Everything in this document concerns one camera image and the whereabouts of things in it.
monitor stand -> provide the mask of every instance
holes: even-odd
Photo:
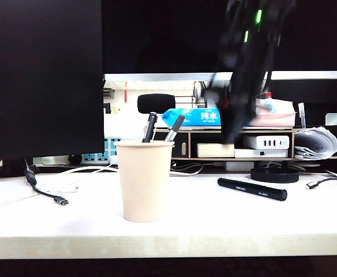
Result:
[[[39,170],[33,165],[32,158],[26,158],[29,168],[36,174]],[[3,160],[0,167],[0,178],[20,177],[25,176],[24,169],[26,168],[24,159]]]

green light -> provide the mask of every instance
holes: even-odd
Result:
[[[248,33],[249,31],[245,31],[245,35],[244,35],[244,42],[247,42],[248,41]]]
[[[261,17],[262,17],[262,10],[258,10],[256,15],[256,24],[259,24],[261,22]]]

office chair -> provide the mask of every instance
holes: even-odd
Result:
[[[141,114],[155,112],[163,114],[170,108],[175,108],[175,96],[163,93],[143,94],[138,97],[138,111]]]

desk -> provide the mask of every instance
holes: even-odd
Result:
[[[123,219],[117,173],[37,177],[83,181],[78,193],[60,194],[68,206],[44,196],[1,206],[0,259],[337,255],[337,182],[305,189],[321,176],[269,184],[287,189],[285,202],[217,185],[245,174],[170,177],[166,216],[151,223]],[[0,198],[19,193],[32,194],[23,178],[0,179]]]

black monitor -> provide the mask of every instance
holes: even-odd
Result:
[[[203,80],[212,76],[205,73],[224,71],[216,64],[227,3],[102,0],[106,79],[186,73],[172,78]],[[337,1],[297,1],[282,29],[273,77],[337,78]]]
[[[100,0],[0,0],[0,160],[103,152]]]

